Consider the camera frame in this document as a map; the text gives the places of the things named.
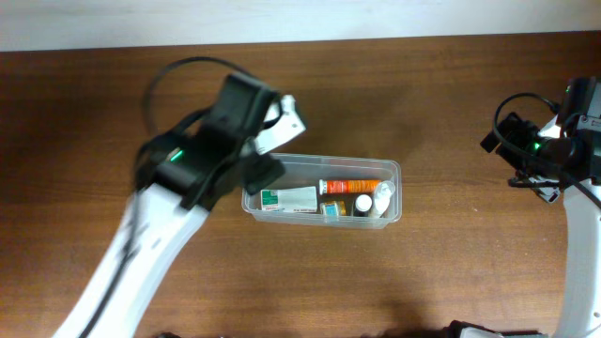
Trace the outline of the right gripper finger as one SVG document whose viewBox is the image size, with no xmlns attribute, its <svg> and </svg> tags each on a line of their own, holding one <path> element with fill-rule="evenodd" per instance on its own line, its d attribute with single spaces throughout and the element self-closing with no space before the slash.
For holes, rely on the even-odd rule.
<svg viewBox="0 0 601 338">
<path fill-rule="evenodd" d="M 497 138 L 496 134 L 491 131 L 481 142 L 480 146 L 487 153 L 491 153 L 498 145 L 500 141 Z"/>
<path fill-rule="evenodd" d="M 507 180 L 507 184 L 512 188 L 519 189 L 556 189 L 559 187 L 557 179 L 541 177 L 538 175 L 527 175 L 526 173 L 516 172 L 514 177 Z"/>
</svg>

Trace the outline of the white green medicine box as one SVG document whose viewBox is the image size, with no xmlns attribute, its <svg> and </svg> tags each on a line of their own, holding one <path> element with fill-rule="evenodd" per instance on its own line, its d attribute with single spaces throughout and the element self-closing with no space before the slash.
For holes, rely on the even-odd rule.
<svg viewBox="0 0 601 338">
<path fill-rule="evenodd" d="M 314 186 L 294 189 L 262 190 L 259 194 L 263 211 L 314 213 L 317 210 Z"/>
</svg>

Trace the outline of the clear plastic container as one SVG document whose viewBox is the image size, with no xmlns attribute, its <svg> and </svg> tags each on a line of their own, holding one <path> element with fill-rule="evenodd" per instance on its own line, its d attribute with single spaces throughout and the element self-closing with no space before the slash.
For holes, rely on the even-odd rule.
<svg viewBox="0 0 601 338">
<path fill-rule="evenodd" d="M 323 180 L 390 180 L 396 191 L 383 215 L 378 218 L 326 216 L 319 210 L 314 213 L 284 213 L 261 208 L 261 195 L 242 194 L 244 211 L 256 220 L 266 223 L 287 223 L 358 229 L 383 229 L 389 223 L 400 220 L 402 215 L 401 167 L 396 161 L 333 156 L 275 153 L 273 157 L 282 162 L 285 174 L 268 186 L 270 190 L 284 190 L 318 186 Z"/>
</svg>

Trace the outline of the orange tablet tube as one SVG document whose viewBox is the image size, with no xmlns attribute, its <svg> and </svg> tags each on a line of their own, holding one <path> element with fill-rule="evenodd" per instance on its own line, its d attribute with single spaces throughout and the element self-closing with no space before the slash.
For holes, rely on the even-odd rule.
<svg viewBox="0 0 601 338">
<path fill-rule="evenodd" d="M 371 193 L 374 192 L 380 180 L 324 180 L 320 179 L 317 185 L 320 195 L 324 194 L 348 194 L 348 193 Z"/>
</svg>

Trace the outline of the small jar gold lid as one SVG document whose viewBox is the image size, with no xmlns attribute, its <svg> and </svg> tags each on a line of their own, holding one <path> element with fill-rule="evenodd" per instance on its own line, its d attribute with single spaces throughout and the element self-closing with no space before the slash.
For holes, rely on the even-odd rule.
<svg viewBox="0 0 601 338">
<path fill-rule="evenodd" d="M 328 201 L 320 204 L 320 212 L 324 216 L 346 216 L 347 208 L 344 201 Z"/>
</svg>

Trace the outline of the dark bottle white cap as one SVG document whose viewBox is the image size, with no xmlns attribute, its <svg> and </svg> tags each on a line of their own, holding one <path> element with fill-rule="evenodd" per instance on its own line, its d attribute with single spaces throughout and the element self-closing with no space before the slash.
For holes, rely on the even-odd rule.
<svg viewBox="0 0 601 338">
<path fill-rule="evenodd" d="M 352 216 L 353 217 L 367 217 L 369 211 L 373 205 L 373 201 L 370 195 L 361 194 L 359 195 L 353 204 Z"/>
</svg>

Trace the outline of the white plastic bottle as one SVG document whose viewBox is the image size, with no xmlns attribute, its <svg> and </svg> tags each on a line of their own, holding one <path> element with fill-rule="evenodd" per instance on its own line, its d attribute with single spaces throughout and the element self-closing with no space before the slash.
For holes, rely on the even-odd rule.
<svg viewBox="0 0 601 338">
<path fill-rule="evenodd" d="M 395 185 L 390 180 L 379 182 L 373 193 L 373 205 L 368 216 L 380 218 L 388 209 L 395 191 Z"/>
</svg>

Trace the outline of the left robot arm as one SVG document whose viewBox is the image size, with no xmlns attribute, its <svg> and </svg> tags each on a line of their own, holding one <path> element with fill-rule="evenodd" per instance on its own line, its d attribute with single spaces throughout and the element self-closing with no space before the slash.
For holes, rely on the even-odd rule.
<svg viewBox="0 0 601 338">
<path fill-rule="evenodd" d="M 164 275 L 217 202 L 237 187 L 260 192 L 285 168 L 256 137 L 280 94 L 242 73 L 216 102 L 145 143 L 133 192 L 107 252 L 57 337 L 132 337 Z"/>
</svg>

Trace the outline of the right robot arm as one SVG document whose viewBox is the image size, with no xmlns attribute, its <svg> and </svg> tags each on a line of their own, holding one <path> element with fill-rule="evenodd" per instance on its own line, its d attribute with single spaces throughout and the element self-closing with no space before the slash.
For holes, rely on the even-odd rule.
<svg viewBox="0 0 601 338">
<path fill-rule="evenodd" d="M 567 256 L 556 337 L 600 334 L 600 80 L 570 80 L 562 102 L 545 100 L 554 114 L 542 128 L 515 113 L 495 114 L 481 141 L 516 171 L 508 184 L 548 203 L 563 200 Z"/>
</svg>

